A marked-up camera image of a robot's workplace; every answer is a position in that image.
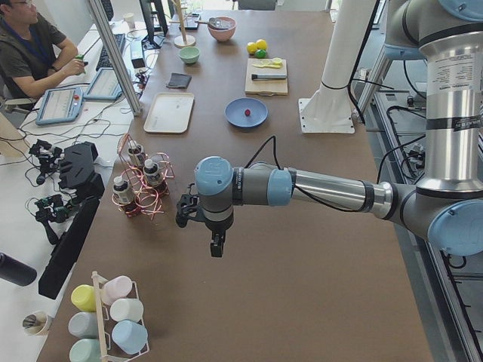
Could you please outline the pink cup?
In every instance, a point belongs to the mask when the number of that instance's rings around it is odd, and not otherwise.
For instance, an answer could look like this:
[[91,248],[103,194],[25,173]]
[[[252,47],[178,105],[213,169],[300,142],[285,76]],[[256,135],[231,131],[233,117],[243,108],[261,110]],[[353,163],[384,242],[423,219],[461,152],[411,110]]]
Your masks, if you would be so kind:
[[107,281],[100,290],[100,298],[106,305],[112,305],[116,300],[125,298],[132,290],[132,280],[125,275]]

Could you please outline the blue teach pendant far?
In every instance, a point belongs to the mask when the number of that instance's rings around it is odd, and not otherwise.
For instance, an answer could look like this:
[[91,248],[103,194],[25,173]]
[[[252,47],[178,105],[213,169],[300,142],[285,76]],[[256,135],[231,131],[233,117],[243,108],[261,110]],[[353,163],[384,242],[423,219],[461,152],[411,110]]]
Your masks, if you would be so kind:
[[115,101],[122,95],[122,88],[113,68],[99,68],[93,80],[84,92],[88,101]]

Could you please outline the seated person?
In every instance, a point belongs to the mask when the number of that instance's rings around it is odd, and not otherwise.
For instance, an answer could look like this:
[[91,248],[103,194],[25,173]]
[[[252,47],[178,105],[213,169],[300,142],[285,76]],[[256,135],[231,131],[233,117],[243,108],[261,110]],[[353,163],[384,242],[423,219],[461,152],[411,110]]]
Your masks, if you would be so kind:
[[85,72],[78,48],[32,1],[1,2],[1,77],[14,98],[40,98]]

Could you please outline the pale green cup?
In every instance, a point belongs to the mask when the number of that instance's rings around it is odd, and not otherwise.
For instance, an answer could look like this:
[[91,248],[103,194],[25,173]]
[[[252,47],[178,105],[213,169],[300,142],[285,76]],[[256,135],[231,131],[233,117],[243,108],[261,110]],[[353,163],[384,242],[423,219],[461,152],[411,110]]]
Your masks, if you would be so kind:
[[71,362],[100,362],[100,343],[98,339],[80,339],[69,351]]

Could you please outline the green lime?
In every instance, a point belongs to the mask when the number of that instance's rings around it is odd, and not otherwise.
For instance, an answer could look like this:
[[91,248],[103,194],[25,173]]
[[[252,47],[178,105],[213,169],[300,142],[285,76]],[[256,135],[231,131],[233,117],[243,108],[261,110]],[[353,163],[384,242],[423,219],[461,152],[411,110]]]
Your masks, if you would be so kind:
[[254,56],[257,59],[264,59],[266,57],[266,51],[264,49],[258,49],[255,51]]

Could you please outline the whole yellow lemon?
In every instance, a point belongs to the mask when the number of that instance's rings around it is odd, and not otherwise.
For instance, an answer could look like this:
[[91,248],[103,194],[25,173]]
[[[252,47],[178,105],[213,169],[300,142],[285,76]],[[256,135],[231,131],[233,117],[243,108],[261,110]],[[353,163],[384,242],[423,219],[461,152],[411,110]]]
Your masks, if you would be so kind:
[[246,45],[246,50],[249,54],[255,54],[258,50],[257,44],[255,42],[248,42]]
[[267,44],[267,41],[265,39],[257,39],[256,42],[255,42],[256,46],[257,46],[257,49],[258,50],[267,50],[268,48],[268,44]]

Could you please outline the paper cup with utensils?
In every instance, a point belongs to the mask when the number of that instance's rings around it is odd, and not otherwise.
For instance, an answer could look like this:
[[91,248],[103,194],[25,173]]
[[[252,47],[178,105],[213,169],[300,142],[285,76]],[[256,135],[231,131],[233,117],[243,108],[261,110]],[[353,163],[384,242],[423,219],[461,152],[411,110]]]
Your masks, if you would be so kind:
[[45,311],[34,311],[22,321],[23,332],[27,336],[46,336],[54,318]]

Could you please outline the white cup rack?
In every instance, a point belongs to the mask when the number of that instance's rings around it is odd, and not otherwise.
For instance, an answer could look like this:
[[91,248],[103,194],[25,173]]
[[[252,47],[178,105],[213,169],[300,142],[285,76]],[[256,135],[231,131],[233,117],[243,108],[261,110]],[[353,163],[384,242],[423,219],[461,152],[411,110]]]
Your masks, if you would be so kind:
[[110,307],[101,299],[102,287],[108,280],[99,275],[97,271],[91,272],[91,279],[96,303],[100,361],[134,361],[136,358],[149,353],[151,350],[149,342],[146,342],[143,348],[136,354],[126,354],[112,341],[111,332],[114,327],[114,321],[110,318]]

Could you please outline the grey cup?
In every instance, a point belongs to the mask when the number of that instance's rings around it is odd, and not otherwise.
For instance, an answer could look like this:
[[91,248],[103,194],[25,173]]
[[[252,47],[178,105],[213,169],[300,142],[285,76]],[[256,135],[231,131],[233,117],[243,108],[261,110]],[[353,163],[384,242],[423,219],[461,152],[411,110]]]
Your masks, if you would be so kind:
[[78,339],[98,337],[97,315],[94,312],[80,311],[74,314],[68,324],[68,331]]

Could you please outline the grey folded cloth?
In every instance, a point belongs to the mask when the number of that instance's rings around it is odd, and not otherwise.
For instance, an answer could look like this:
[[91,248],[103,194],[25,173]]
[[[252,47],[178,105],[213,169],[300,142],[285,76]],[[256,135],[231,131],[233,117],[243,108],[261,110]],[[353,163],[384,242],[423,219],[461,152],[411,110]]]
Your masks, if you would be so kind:
[[166,87],[173,89],[187,89],[191,80],[191,75],[172,72]]

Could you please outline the blue teach pendant near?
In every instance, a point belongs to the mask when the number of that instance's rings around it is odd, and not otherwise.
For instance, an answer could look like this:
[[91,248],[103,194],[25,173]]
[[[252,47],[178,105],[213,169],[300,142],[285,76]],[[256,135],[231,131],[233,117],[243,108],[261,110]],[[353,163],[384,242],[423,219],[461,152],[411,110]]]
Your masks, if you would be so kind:
[[38,126],[44,126],[76,120],[82,110],[83,95],[80,87],[47,90],[42,98],[35,123]]

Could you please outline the blue plate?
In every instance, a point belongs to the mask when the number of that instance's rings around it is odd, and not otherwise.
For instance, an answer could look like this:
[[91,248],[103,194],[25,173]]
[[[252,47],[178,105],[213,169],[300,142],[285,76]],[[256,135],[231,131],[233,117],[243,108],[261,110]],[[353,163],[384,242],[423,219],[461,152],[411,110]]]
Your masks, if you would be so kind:
[[[246,109],[250,109],[250,116],[245,115]],[[250,97],[233,100],[225,108],[227,121],[240,128],[257,127],[267,119],[268,114],[269,111],[263,102]]]

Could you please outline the yellow cup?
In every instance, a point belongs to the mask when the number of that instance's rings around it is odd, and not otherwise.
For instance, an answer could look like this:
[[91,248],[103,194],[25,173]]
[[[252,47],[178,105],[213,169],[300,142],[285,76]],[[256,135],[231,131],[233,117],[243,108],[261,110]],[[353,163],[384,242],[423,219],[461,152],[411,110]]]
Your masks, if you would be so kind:
[[71,302],[79,311],[96,311],[94,287],[87,284],[78,285],[71,293]]

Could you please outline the white cup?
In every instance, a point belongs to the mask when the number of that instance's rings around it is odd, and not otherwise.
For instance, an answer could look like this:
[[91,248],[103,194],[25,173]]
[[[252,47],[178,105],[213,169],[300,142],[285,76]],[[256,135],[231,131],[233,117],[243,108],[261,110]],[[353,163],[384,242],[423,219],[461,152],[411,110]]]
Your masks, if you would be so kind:
[[129,320],[135,323],[143,317],[144,306],[139,299],[121,298],[111,305],[110,316],[114,321]]

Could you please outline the upper whole yellow lemon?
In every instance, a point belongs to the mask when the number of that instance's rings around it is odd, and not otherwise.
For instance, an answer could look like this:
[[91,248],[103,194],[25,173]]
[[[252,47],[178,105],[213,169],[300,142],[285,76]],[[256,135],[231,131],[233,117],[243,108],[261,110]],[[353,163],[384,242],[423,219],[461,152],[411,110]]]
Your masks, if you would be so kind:
[[255,42],[256,46],[257,46],[257,49],[258,50],[267,50],[268,48],[268,44],[267,44],[267,41],[265,39],[257,39],[256,42]]

